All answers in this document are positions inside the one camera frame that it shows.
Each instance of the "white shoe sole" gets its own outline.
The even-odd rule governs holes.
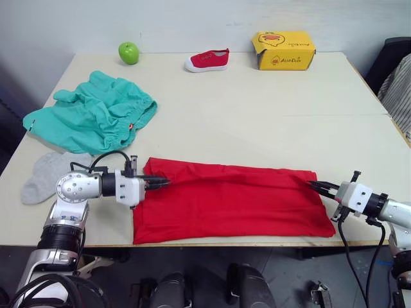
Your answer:
[[[223,66],[210,66],[210,67],[195,67],[193,63],[191,62],[191,58],[188,58],[184,62],[184,67],[193,73],[202,73],[202,72],[208,72],[208,71],[224,71],[228,66],[228,63],[223,65]]]

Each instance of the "teal garment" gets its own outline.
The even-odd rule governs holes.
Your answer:
[[[60,90],[53,107],[24,117],[25,129],[73,153],[102,154],[131,144],[157,110],[135,84],[100,71],[74,92]]]

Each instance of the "white wall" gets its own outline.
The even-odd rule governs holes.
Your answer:
[[[0,0],[0,64],[42,106],[74,53],[229,47],[257,31],[307,30],[365,74],[388,37],[411,35],[410,0]]]

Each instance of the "red cloth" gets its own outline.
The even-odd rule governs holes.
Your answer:
[[[195,164],[150,158],[146,175],[167,187],[134,210],[134,244],[237,235],[329,237],[335,229],[307,185],[311,171]]]

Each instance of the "gray sock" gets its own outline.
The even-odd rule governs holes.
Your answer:
[[[58,179],[70,171],[70,162],[78,162],[88,167],[91,164],[91,155],[53,152],[39,158],[34,164],[33,175],[21,190],[21,202],[36,204],[54,195]]]

